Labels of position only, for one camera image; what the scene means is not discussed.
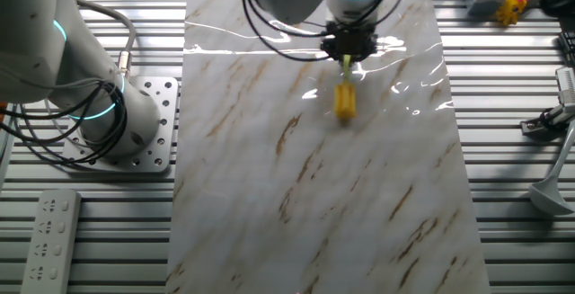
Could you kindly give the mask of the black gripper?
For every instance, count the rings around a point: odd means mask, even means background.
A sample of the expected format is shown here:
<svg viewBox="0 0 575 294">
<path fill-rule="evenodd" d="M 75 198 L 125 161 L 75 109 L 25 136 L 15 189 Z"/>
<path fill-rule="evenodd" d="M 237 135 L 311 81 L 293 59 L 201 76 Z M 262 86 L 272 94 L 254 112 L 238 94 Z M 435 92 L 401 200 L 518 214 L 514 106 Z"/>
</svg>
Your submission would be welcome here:
<svg viewBox="0 0 575 294">
<path fill-rule="evenodd" d="M 357 63 L 377 52 L 377 38 L 374 24 L 359 27 L 344 27 L 340 23 L 327 22 L 326 31 L 332 38 L 323 38 L 320 48 L 331 58 L 343 62 L 346 55 L 351 63 Z"/>
</svg>

